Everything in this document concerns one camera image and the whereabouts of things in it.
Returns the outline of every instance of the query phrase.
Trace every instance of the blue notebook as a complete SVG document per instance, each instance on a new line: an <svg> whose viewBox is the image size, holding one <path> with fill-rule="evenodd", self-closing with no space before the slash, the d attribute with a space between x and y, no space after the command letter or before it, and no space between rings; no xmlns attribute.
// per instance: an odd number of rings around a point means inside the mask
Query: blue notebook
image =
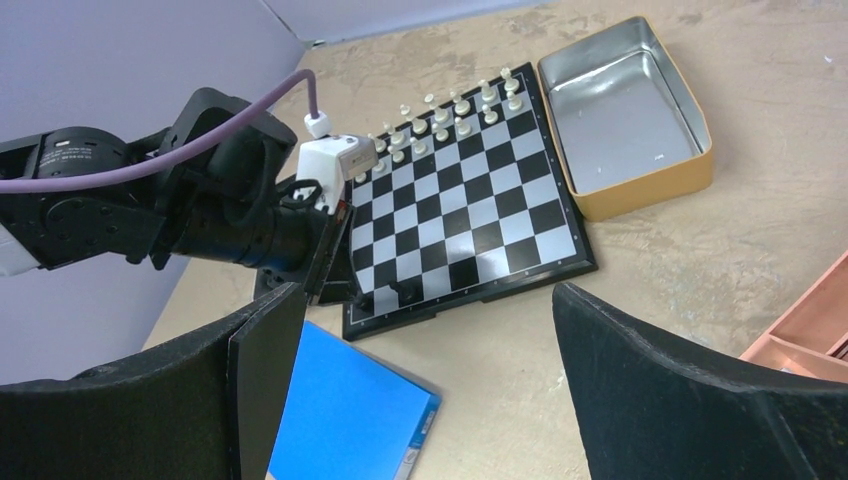
<svg viewBox="0 0 848 480"><path fill-rule="evenodd" d="M405 479L440 403L305 322L268 470L277 480Z"/></svg>

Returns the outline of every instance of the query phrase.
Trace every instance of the black chess piece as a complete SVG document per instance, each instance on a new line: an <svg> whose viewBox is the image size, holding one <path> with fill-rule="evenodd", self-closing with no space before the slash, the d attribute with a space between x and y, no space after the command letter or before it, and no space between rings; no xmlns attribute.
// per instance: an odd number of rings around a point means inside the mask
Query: black chess piece
<svg viewBox="0 0 848 480"><path fill-rule="evenodd" d="M389 282L389 288L397 292L400 303L408 303L415 299L415 287L403 285L396 281Z"/></svg>

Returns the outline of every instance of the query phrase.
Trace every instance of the white wall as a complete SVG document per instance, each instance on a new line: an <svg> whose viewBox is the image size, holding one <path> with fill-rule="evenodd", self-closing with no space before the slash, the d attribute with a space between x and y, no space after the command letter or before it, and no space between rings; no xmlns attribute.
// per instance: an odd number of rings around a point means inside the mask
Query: white wall
<svg viewBox="0 0 848 480"><path fill-rule="evenodd" d="M170 125L199 87L257 98L302 53L258 0L0 2L0 141L73 125L132 140ZM175 260L0 278L0 384L138 352L185 268Z"/></svg>
<svg viewBox="0 0 848 480"><path fill-rule="evenodd" d="M336 43L543 0L265 0L302 40Z"/></svg>

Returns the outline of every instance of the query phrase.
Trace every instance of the beige countertop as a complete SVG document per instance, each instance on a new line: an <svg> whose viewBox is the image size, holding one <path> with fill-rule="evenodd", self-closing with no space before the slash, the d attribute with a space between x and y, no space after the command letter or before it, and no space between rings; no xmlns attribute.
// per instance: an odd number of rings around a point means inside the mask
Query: beige countertop
<svg viewBox="0 0 848 480"><path fill-rule="evenodd" d="M330 46L308 52L301 67L317 73L335 131L376 134L384 119L401 121L401 103L423 108L425 93L470 89L504 65L535 63L645 15L707 117L715 180L589 224L600 270L575 283L735 356L848 249L848 7L839 4L570 0ZM301 138L305 112L302 89L276 108ZM248 303L253 276L193 260L148 344ZM551 289L358 342L443 389L413 478L588 478ZM312 309L308 319L340 333L339 308Z"/></svg>

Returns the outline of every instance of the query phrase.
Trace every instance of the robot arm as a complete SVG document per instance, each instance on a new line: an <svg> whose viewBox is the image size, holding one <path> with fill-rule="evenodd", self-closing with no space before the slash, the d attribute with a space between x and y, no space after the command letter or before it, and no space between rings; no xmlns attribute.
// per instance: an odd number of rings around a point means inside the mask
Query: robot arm
<svg viewBox="0 0 848 480"><path fill-rule="evenodd" d="M71 127L0 143L0 178L64 178L119 169L180 148L248 102L194 93L173 126L135 142ZM309 303L359 293L347 254L353 208L344 181L376 163L364 137L324 137L301 148L298 175L276 177L297 137L270 114L190 160L117 185L0 195L0 275L55 269L111 252L157 269L171 255L259 271L257 290L303 285Z"/></svg>

